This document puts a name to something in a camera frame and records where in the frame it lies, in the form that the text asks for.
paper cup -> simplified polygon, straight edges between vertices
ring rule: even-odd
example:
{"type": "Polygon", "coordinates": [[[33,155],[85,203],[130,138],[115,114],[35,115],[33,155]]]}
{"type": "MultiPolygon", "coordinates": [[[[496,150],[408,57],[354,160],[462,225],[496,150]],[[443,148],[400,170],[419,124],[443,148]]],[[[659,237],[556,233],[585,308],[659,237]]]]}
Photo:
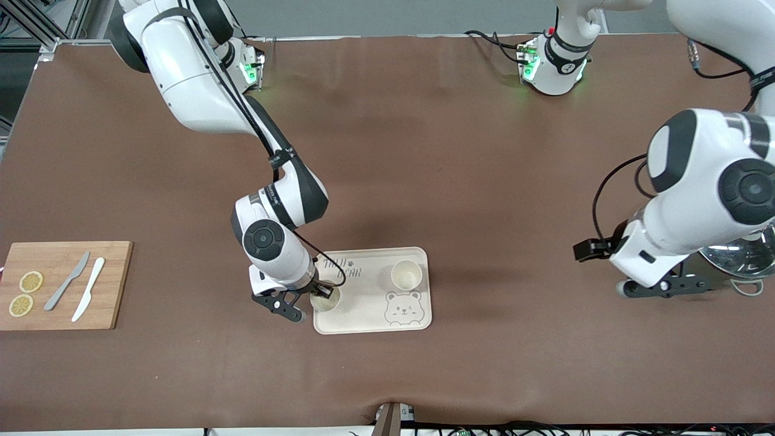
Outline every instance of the paper cup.
{"type": "Polygon", "coordinates": [[[412,291],[420,286],[422,268],[413,261],[400,261],[393,265],[390,277],[396,288],[402,291],[412,291]]]}
{"type": "Polygon", "coordinates": [[[315,294],[309,294],[309,302],[318,312],[328,312],[329,310],[333,310],[339,304],[341,299],[342,293],[339,291],[339,288],[334,288],[329,298],[323,298],[315,294]]]}

wooden cutting board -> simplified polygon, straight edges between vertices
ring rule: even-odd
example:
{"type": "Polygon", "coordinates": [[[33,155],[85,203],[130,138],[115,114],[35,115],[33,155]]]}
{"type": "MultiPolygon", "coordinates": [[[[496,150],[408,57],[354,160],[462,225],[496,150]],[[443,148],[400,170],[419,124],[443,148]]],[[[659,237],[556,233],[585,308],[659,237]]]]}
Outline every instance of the wooden cutting board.
{"type": "Polygon", "coordinates": [[[0,281],[0,330],[112,329],[131,254],[132,243],[128,241],[19,242],[11,245],[0,281]],[[86,251],[91,254],[84,271],[67,287],[53,310],[43,310],[86,251]],[[97,258],[105,258],[105,266],[91,289],[91,303],[81,318],[72,322],[97,258]],[[43,285],[29,294],[34,299],[33,309],[22,317],[13,317],[9,306],[14,297],[24,293],[19,288],[19,280],[30,271],[43,275],[43,285]]]}

bear face drawing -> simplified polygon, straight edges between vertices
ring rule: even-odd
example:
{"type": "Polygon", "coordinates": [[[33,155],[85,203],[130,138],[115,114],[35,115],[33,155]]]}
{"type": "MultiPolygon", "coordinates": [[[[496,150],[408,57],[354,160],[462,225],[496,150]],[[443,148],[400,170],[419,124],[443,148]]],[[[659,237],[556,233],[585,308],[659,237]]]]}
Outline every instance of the bear face drawing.
{"type": "Polygon", "coordinates": [[[420,304],[420,292],[412,291],[405,294],[388,292],[385,299],[387,300],[385,320],[391,326],[420,324],[420,321],[425,318],[425,311],[420,304]]]}

white plastic knife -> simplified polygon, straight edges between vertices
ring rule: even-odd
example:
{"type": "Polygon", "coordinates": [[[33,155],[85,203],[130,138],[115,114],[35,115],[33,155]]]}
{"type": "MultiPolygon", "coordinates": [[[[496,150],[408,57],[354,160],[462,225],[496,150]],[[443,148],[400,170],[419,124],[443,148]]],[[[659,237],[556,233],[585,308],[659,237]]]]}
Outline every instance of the white plastic knife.
{"type": "Polygon", "coordinates": [[[84,314],[86,308],[89,306],[89,303],[91,303],[91,288],[94,287],[95,282],[97,281],[97,277],[99,276],[100,271],[102,271],[103,265],[105,265],[105,258],[97,258],[94,268],[91,269],[91,276],[89,276],[89,283],[86,285],[84,296],[81,297],[81,302],[78,304],[78,308],[75,310],[75,314],[71,320],[72,322],[78,321],[78,318],[84,314]]]}

lemon slice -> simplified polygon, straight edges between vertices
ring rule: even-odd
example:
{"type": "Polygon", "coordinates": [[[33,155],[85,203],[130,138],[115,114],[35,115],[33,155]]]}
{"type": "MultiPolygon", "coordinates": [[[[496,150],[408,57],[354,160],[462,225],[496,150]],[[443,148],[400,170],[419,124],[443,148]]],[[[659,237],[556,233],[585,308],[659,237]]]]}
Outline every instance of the lemon slice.
{"type": "Polygon", "coordinates": [[[16,296],[16,298],[11,301],[8,312],[14,318],[23,317],[33,309],[34,301],[32,296],[28,296],[27,294],[16,296]]]}
{"type": "Polygon", "coordinates": [[[30,271],[26,273],[21,280],[19,280],[19,289],[22,292],[35,292],[43,285],[43,274],[37,271],[30,271]]]}

